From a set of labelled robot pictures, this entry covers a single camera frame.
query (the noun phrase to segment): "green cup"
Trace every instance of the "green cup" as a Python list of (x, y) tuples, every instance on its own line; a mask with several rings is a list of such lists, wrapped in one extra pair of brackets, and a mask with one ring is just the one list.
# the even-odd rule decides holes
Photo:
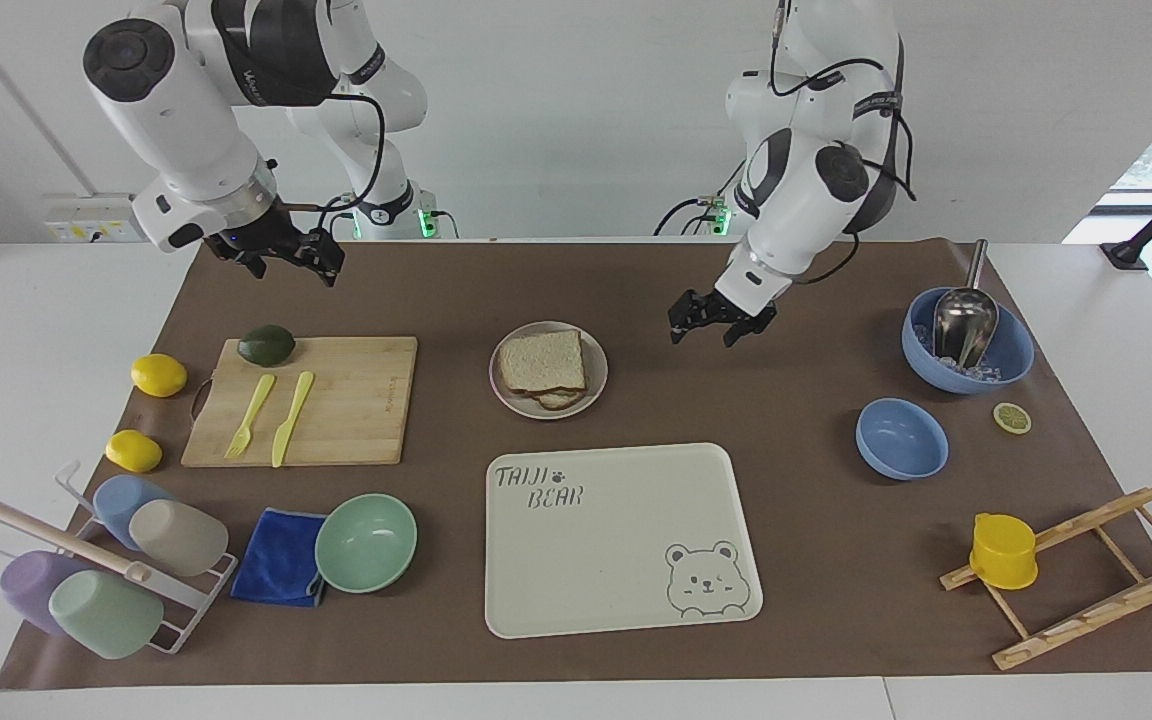
[(78, 643), (122, 660), (145, 647), (162, 623), (162, 601), (146, 589), (100, 570), (83, 570), (60, 583), (47, 611)]
[(314, 541), (319, 574), (338, 591), (365, 593), (402, 577), (416, 555), (416, 518), (395, 497), (361, 495), (328, 515)]

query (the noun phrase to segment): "brown mat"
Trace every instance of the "brown mat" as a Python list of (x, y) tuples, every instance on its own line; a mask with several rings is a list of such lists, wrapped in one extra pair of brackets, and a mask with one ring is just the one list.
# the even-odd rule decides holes
[[(844, 251), (833, 247), (817, 268)], [(329, 591), (316, 611), (226, 596), (175, 657), (103, 661), (24, 626), (0, 688), (996, 673), (990, 655), (1016, 641), (1011, 628), (979, 584), (945, 592), (937, 582), (963, 564), (975, 513), (1008, 511), (1045, 528), (1120, 495), (1047, 361), (1039, 356), (1025, 381), (983, 397), (950, 396), (915, 377), (900, 351), (905, 305), (962, 278), (970, 255), (945, 241), (863, 247), (838, 278), (790, 290), (770, 331), (732, 350), (717, 328), (670, 346), (667, 306), (689, 286), (707, 290), (726, 255), (726, 247), (351, 247), (340, 283), (326, 290), (303, 270), (271, 264), (256, 282), (202, 252), (154, 347), (183, 361), (191, 384), (168, 401), (132, 395), (119, 424), (166, 448), (150, 477), (223, 520), (238, 556), (266, 506), (329, 511), (364, 492), (392, 493), (420, 524), (411, 569), (380, 593)], [(1014, 306), (992, 270), (984, 287)], [(607, 393), (569, 420), (509, 414), (486, 379), (499, 338), (540, 319), (575, 323), (607, 350)], [(180, 468), (189, 396), (226, 338), (265, 323), (302, 336), (420, 340), (401, 465)], [(856, 415), (881, 396), (909, 397), (941, 420), (952, 456), (940, 475), (901, 484), (864, 465)], [(1002, 400), (1026, 407), (1033, 433), (995, 427), (990, 411)], [(488, 632), (490, 461), (695, 441), (722, 445), (735, 464), (765, 593), (758, 617), (529, 641)], [(93, 479), (115, 472), (103, 462)], [(1111, 533), (1152, 573), (1152, 544), (1137, 521), (1116, 521)], [(1044, 552), (1039, 582), (1009, 598), (1030, 628), (1043, 628), (1129, 584), (1085, 536)], [(1018, 670), (1152, 670), (1152, 609)]]

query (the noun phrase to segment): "yellow cup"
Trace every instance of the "yellow cup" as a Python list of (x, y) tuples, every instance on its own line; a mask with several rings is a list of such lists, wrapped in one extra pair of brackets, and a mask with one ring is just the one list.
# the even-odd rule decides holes
[(1034, 530), (1011, 515), (977, 515), (972, 532), (972, 571), (982, 582), (1020, 591), (1038, 579)]

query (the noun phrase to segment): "wall socket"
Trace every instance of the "wall socket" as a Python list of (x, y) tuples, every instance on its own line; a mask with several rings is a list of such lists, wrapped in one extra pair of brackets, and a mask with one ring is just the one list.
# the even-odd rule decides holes
[(44, 219), (58, 242), (145, 242), (128, 196), (52, 197)]

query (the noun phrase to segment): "cutting board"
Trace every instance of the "cutting board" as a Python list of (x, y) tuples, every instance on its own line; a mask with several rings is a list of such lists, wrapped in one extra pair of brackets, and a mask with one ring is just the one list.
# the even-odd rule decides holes
[[(274, 430), (287, 419), (297, 377), (314, 373), (285, 467), (395, 465), (403, 454), (407, 404), (416, 369), (416, 338), (297, 338), (283, 365), (260, 367), (225, 341), (211, 392), (189, 433), (187, 468), (270, 468)], [(235, 460), (225, 450), (242, 423), (262, 374), (274, 389), (252, 423), (252, 442)]]
[(500, 638), (732, 623), (761, 611), (722, 447), (506, 455), (486, 480), (484, 615)]

